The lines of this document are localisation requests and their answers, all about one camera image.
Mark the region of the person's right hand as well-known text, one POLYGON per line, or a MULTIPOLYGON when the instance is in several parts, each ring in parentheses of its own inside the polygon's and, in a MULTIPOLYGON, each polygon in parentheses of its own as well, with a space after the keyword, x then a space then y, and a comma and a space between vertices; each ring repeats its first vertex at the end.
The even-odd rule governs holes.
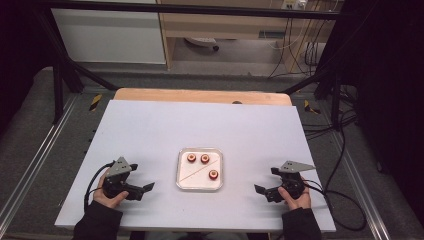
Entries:
POLYGON ((294 199, 283 187, 279 187, 278 192, 285 200, 285 204, 289 207, 290 210, 296 210, 298 208, 309 209, 311 207, 311 198, 308 188, 305 188, 300 197, 297 199, 294 199))

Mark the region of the white chair base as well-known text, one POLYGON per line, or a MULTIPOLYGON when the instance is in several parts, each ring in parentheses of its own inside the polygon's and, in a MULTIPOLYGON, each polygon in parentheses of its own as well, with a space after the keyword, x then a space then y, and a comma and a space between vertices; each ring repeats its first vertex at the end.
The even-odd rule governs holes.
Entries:
POLYGON ((219 46, 214 38, 186 38, 186 41, 197 46, 210 47, 214 51, 219 50, 219 46))

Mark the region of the white board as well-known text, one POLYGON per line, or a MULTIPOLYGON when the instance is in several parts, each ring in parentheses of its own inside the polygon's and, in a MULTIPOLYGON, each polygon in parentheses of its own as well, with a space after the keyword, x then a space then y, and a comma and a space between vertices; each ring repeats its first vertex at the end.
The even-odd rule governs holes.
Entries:
POLYGON ((283 204, 256 193, 280 180, 274 167, 313 159, 293 106, 182 102, 109 102, 56 219, 71 229, 83 216, 83 197, 94 173, 119 157, 137 164, 129 183, 152 184, 139 201, 119 208, 125 230, 273 232, 283 204), (223 185, 215 192, 184 191, 176 184, 178 154, 186 147, 223 154, 223 185))

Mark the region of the white cabinet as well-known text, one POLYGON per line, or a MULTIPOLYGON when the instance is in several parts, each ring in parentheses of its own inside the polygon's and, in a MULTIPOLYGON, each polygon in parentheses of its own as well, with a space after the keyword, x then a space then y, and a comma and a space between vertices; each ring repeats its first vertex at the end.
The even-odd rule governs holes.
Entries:
POLYGON ((66 9, 52 13, 74 61, 165 63, 156 14, 66 9))

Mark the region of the person's left hand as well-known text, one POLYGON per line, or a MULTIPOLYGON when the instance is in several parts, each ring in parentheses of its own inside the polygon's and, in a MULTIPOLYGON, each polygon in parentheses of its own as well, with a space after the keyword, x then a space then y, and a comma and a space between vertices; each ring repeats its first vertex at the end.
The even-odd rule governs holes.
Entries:
POLYGON ((117 206, 120 205, 120 203, 126 199, 126 197, 129 195, 127 191, 122 191, 118 195, 116 195, 113 198, 108 198, 103 191, 103 183, 105 180, 105 177, 107 175, 108 171, 102 174, 100 177, 100 180, 98 182, 97 189, 93 193, 93 200, 100 203, 101 205, 114 209, 117 206))

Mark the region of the light wooden desk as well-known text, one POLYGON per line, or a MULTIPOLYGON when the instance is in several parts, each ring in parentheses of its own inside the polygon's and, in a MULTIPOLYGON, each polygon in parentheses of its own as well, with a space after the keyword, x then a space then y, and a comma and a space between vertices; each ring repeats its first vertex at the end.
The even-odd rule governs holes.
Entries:
MULTIPOLYGON (((282 0, 156 0, 159 4, 246 7, 271 10, 282 9, 282 0)), ((339 0, 308 0, 307 11, 336 12, 339 0)), ((178 38, 216 38, 270 40, 272 47, 282 54, 288 72, 300 69, 301 52, 307 44, 328 41, 333 20, 278 19, 222 15, 165 14, 159 15, 165 58, 172 64, 173 48, 178 38)))

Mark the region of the yellow black floor tape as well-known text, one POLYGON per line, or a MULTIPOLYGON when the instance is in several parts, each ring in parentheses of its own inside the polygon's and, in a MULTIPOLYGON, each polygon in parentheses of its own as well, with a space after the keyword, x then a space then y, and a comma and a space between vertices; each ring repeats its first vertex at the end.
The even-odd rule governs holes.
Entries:
POLYGON ((306 112, 312 112, 314 114, 321 114, 321 111, 319 109, 312 108, 309 101, 307 100, 304 100, 304 110, 306 112))
POLYGON ((96 108, 97 108, 97 106, 98 106, 98 104, 99 104, 99 102, 100 102, 101 98, 102 98, 102 94, 97 94, 97 95, 93 98, 93 100, 92 100, 92 102, 91 102, 91 104, 90 104, 90 107, 89 107, 89 111, 95 111, 95 110, 96 110, 96 108))

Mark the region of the black metal frame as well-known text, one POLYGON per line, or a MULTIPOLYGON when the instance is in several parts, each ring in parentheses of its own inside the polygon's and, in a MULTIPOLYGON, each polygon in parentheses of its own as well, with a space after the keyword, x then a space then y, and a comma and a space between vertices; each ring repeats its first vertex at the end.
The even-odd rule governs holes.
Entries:
POLYGON ((53 29, 52 22, 46 17, 51 9, 72 9, 92 11, 115 11, 115 12, 142 12, 142 13, 165 13, 165 14, 191 14, 191 15, 222 15, 243 17, 265 17, 286 19, 313 19, 313 20, 339 20, 348 17, 341 12, 317 12, 317 11, 293 11, 271 10, 245 7, 222 7, 222 6, 197 6, 181 4, 149 4, 127 2, 100 2, 81 0, 35 0, 31 10, 39 22, 48 42, 54 59, 54 96, 55 118, 57 122, 63 114, 62 83, 64 79, 72 92, 82 92, 84 86, 77 73, 88 77, 108 90, 116 91, 118 86, 109 83, 88 69, 82 67, 69 57, 61 35, 53 29))

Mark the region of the white power strip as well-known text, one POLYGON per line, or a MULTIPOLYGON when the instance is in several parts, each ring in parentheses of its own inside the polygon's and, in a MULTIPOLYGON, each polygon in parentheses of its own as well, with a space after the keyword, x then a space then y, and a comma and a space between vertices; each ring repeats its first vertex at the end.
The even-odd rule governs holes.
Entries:
POLYGON ((282 9, 286 10, 304 10, 308 0, 282 0, 282 9))

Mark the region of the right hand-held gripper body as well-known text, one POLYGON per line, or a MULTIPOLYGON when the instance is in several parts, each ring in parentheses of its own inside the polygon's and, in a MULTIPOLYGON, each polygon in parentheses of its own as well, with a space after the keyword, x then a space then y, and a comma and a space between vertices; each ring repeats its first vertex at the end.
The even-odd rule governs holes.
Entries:
POLYGON ((293 199, 298 199, 305 189, 300 173, 314 169, 315 167, 313 165, 286 161, 281 167, 273 167, 271 173, 280 177, 281 187, 283 187, 293 199))

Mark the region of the aluminium floor rail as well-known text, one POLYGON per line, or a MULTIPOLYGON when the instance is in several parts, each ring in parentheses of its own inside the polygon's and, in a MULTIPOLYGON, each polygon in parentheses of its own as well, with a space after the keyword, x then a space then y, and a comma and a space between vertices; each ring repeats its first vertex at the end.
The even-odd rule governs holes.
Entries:
POLYGON ((79 94, 70 95, 63 108, 63 115, 49 129, 46 137, 42 141, 35 155, 32 157, 29 165, 27 166, 25 172, 23 173, 19 182, 15 186, 13 192, 9 196, 5 205, 2 207, 0 211, 0 238, 7 231, 16 212, 18 211, 26 194, 28 193, 31 185, 33 184, 34 179, 38 175, 38 172, 42 168, 58 136, 60 135, 65 124, 67 123, 67 120, 69 119, 69 116, 71 115, 75 104, 79 100, 79 98, 79 94))
POLYGON ((364 210, 367 224, 374 236, 375 240, 391 240, 390 234, 386 228, 382 217, 377 210, 377 207, 371 197, 371 194, 363 180, 358 168, 355 166, 347 148, 346 142, 343 139, 341 132, 333 132, 332 138, 338 150, 341 152, 341 163, 346 171, 348 179, 355 192, 356 198, 364 210))

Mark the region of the square metal tray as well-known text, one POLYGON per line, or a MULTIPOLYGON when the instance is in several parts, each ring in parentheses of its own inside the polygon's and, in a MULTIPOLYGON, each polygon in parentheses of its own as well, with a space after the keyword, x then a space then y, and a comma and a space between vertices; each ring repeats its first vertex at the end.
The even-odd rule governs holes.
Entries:
POLYGON ((177 171, 176 171, 176 184, 182 190, 187 191, 207 191, 213 192, 217 191, 223 185, 223 154, 219 149, 216 148, 183 148, 178 155, 177 171), (210 160, 220 160, 221 169, 219 171, 220 175, 216 180, 208 180, 205 177, 201 178, 192 178, 179 182, 178 177, 178 168, 183 161, 187 160, 187 155, 193 153, 196 155, 196 161, 201 161, 202 154, 208 154, 210 160))

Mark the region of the wooden table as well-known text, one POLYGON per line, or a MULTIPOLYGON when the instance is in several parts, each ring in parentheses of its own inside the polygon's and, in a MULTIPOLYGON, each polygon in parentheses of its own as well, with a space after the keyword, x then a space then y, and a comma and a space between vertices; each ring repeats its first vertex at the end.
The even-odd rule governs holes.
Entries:
POLYGON ((116 91, 114 100, 292 105, 290 97, 281 93, 149 88, 121 88, 116 91))

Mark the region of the thin wooden skewer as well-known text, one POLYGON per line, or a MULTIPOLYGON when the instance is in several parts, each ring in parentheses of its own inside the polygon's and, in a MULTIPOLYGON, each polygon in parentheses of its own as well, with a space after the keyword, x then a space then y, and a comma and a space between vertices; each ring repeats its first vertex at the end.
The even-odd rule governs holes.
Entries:
POLYGON ((207 164, 203 164, 201 161, 195 161, 193 163, 183 161, 178 168, 178 177, 177 180, 182 182, 184 180, 192 179, 192 178, 203 178, 205 177, 208 180, 209 172, 211 170, 217 170, 218 172, 221 169, 221 161, 220 160, 210 160, 207 164))

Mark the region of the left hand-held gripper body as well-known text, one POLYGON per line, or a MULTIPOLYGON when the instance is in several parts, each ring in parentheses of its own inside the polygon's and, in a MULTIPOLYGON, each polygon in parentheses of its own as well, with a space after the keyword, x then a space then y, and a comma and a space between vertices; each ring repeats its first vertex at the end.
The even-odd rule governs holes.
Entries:
POLYGON ((131 185, 127 182, 132 171, 138 168, 137 164, 129 164, 124 157, 119 157, 110 167, 104 183, 103 191, 108 198, 113 198, 122 191, 127 191, 127 200, 135 200, 137 193, 143 193, 142 187, 131 185))

